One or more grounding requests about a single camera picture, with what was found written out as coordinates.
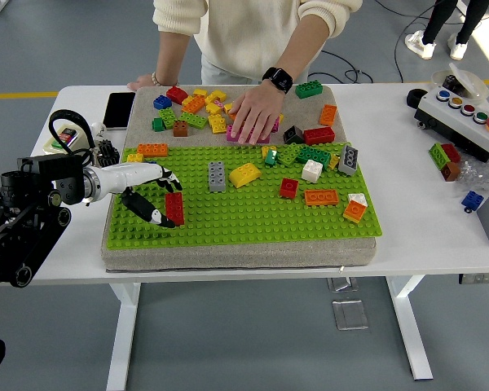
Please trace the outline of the person's right hand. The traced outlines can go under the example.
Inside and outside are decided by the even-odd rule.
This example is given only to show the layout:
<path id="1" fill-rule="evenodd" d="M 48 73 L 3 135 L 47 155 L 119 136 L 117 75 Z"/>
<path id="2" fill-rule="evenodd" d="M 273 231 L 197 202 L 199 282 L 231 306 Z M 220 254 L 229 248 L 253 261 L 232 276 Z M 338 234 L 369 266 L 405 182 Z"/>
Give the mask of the person's right hand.
<path id="1" fill-rule="evenodd" d="M 156 80 L 155 77 L 152 76 L 151 73 L 141 75 L 137 78 L 136 81 L 129 82 L 127 84 L 127 88 L 136 91 L 142 87 L 154 87 L 154 86 L 160 86 L 161 84 Z"/>

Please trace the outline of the person's left hand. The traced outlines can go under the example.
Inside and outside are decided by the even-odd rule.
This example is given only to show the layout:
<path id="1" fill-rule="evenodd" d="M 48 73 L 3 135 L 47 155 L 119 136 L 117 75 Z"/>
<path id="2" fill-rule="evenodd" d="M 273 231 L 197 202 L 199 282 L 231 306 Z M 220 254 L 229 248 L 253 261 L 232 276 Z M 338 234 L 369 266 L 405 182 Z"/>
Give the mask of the person's left hand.
<path id="1" fill-rule="evenodd" d="M 231 136 L 240 134 L 238 143 L 241 144 L 255 144 L 259 139 L 264 140 L 280 115 L 284 98 L 285 93 L 270 80 L 264 80 L 243 93 L 233 102 L 229 112 L 236 116 Z"/>

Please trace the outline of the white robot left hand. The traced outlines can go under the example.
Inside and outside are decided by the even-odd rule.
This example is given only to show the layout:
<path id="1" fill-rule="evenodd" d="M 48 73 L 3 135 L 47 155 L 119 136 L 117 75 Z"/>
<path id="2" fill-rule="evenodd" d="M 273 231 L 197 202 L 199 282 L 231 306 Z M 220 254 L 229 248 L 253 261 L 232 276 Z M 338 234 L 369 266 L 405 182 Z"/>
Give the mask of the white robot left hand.
<path id="1" fill-rule="evenodd" d="M 172 220 L 133 189 L 134 186 L 156 182 L 170 193 L 174 187 L 181 191 L 180 181 L 172 171 L 157 163 L 126 162 L 106 168 L 92 167 L 90 175 L 95 178 L 90 195 L 93 201 L 102 200 L 107 194 L 121 194 L 122 203 L 145 222 L 166 228 L 176 227 Z"/>

